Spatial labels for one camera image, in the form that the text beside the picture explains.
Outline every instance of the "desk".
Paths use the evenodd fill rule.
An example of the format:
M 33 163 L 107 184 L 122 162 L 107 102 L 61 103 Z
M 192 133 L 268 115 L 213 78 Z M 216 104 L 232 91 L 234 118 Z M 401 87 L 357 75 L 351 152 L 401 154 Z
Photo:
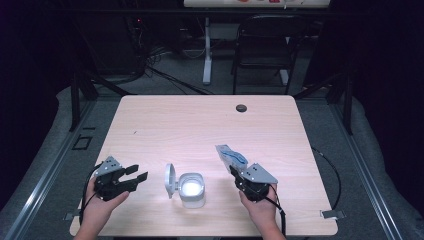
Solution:
M 247 111 L 236 111 L 238 104 Z M 331 207 L 292 97 L 193 95 L 122 98 L 97 164 L 113 156 L 123 167 L 139 164 L 137 173 L 148 171 L 149 176 L 115 209 L 100 235 L 258 236 L 215 150 L 219 144 L 228 144 L 249 166 L 257 162 L 278 179 L 287 235 L 337 232 L 334 220 L 320 216 L 320 210 Z M 202 208 L 184 208 L 177 192 L 168 198 L 167 163 L 174 164 L 177 178 L 187 172 L 203 175 Z M 78 228 L 76 217 L 71 234 Z

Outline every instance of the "black cable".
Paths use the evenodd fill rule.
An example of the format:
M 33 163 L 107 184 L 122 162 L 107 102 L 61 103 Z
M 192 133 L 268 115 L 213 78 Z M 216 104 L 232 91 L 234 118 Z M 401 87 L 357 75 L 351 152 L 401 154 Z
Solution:
M 84 190 L 83 190 L 83 192 L 82 192 L 82 200 L 81 200 L 81 210 L 80 210 L 80 212 L 79 212 L 79 222 L 80 222 L 80 225 L 81 225 L 81 223 L 82 223 L 82 221 L 83 221 L 83 219 L 84 219 L 84 210 L 85 210 L 85 207 L 87 206 L 87 204 L 88 204 L 88 202 L 90 202 L 91 201 L 91 199 L 96 195 L 96 194 L 93 194 L 93 196 L 91 196 L 90 197 L 90 199 L 88 200 L 88 202 L 86 203 L 85 201 L 86 201 L 86 193 L 87 193 L 87 187 L 88 187 L 88 183 L 90 182 L 90 179 L 91 179 L 91 175 L 93 175 L 93 172 L 94 171 L 96 171 L 101 165 L 102 165 L 102 163 L 103 162 L 101 162 L 100 164 L 98 164 L 98 165 L 96 165 L 91 171 L 90 171 L 90 173 L 87 175 L 87 178 L 85 179 L 85 184 L 84 184 Z
M 189 88 L 189 89 L 191 89 L 191 90 L 193 90 L 193 91 L 195 91 L 195 92 L 197 92 L 197 93 L 199 93 L 201 95 L 214 94 L 214 93 L 212 93 L 211 91 L 209 91 L 207 89 L 196 87 L 196 86 L 191 85 L 189 83 L 186 83 L 186 82 L 183 82 L 181 80 L 178 80 L 177 78 L 175 78 L 175 77 L 173 77 L 171 75 L 168 75 L 168 74 L 166 74 L 164 72 L 161 72 L 161 71 L 159 71 L 159 70 L 157 70 L 157 69 L 155 69 L 155 68 L 153 68 L 151 66 L 147 66 L 146 68 L 149 69 L 150 71 L 152 71 L 154 74 L 167 79 L 168 81 L 178 83 L 178 84 L 180 84 L 180 85 L 182 85 L 182 86 L 184 86 L 186 88 Z
M 265 199 L 268 202 L 274 204 L 278 208 L 278 212 L 280 212 L 280 217 L 281 217 L 281 233 L 285 237 L 286 236 L 286 213 L 284 212 L 283 208 L 281 207 L 280 199 L 278 198 L 277 191 L 275 190 L 275 188 L 272 185 L 269 185 L 269 186 L 274 191 L 275 197 L 277 198 L 277 202 L 274 202 L 273 200 L 269 199 L 268 197 L 265 197 Z
M 187 95 L 187 93 L 184 91 L 184 89 L 180 88 L 177 84 L 175 84 L 173 81 L 170 81 L 172 85 L 174 85 L 176 88 L 180 89 L 181 92 L 183 92 L 185 95 Z
M 337 169 L 334 166 L 334 164 L 324 155 L 324 153 L 322 153 L 321 151 L 319 151 L 318 149 L 316 149 L 313 146 L 311 146 L 311 149 L 313 151 L 315 151 L 316 153 L 318 153 L 322 158 L 324 158 L 328 162 L 328 164 L 331 166 L 331 168 L 333 168 L 334 173 L 336 174 L 337 183 L 339 185 L 339 190 L 338 190 L 339 192 L 337 194 L 336 201 L 334 202 L 333 206 L 331 206 L 331 208 L 334 210 L 337 207 L 337 205 L 339 204 L 340 195 L 342 194 L 342 181 L 340 180 L 339 172 L 337 171 Z

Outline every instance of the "dark background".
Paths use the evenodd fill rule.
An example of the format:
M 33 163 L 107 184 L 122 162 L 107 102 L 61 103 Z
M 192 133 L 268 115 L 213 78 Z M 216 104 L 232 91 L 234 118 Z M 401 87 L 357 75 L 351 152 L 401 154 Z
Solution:
M 143 7 L 181 7 L 181 1 L 139 2 Z M 25 0 L 0 4 L 3 208 L 51 127 L 58 108 L 55 95 L 70 85 L 74 72 L 89 69 L 102 74 L 134 74 L 140 71 L 140 52 L 128 35 L 128 19 L 80 17 L 77 24 L 83 27 L 79 31 L 68 18 L 52 18 L 41 6 L 96 8 L 120 7 L 121 3 Z M 419 16 L 423 10 L 418 0 L 333 0 L 330 11 L 369 12 L 371 17 L 325 22 L 305 77 L 305 84 L 320 82 L 354 60 L 354 96 L 365 108 L 386 171 L 422 215 L 424 24 Z M 190 19 L 175 17 L 143 20 L 156 30 L 153 35 L 175 52 L 181 42 L 175 29 L 192 24 Z

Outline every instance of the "human hand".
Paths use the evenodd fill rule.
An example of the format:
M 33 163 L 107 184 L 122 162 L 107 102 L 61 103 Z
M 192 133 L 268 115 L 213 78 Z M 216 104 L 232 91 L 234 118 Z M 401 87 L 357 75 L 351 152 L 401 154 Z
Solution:
M 275 189 L 275 192 L 271 187 L 269 187 L 267 197 L 276 202 L 277 185 L 271 184 L 271 186 Z M 275 205 L 265 199 L 259 202 L 252 202 L 247 199 L 246 195 L 242 191 L 239 191 L 239 195 L 241 203 L 246 207 L 247 211 L 249 211 L 250 219 L 252 219 L 252 222 L 255 224 L 264 240 L 285 239 L 278 228 L 277 222 L 275 221 Z
M 109 220 L 112 211 L 124 202 L 130 194 L 129 192 L 123 192 L 114 199 L 105 202 L 95 195 L 95 181 L 96 178 L 94 177 L 90 179 L 88 183 L 87 192 L 85 194 L 86 204 L 88 204 L 84 209 L 84 219 L 81 223 L 81 227 L 74 239 L 96 239 L 99 232 Z

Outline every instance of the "chair leg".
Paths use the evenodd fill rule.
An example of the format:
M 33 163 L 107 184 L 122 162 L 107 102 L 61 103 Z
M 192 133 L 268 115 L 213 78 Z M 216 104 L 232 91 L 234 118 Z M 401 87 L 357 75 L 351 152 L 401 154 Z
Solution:
M 289 88 L 290 88 L 290 83 L 291 83 L 291 77 L 293 75 L 293 70 L 294 70 L 294 68 L 289 69 L 289 78 L 287 79 L 287 85 L 286 85 L 286 90 L 284 91 L 284 95 L 289 94 Z
M 234 67 L 234 72 L 233 72 L 233 95 L 236 95 L 236 85 L 237 85 L 237 66 Z
M 233 75 L 234 74 L 234 69 L 236 68 L 236 65 L 235 65 L 235 63 L 234 63 L 234 61 L 233 61 L 233 64 L 231 65 L 231 75 Z

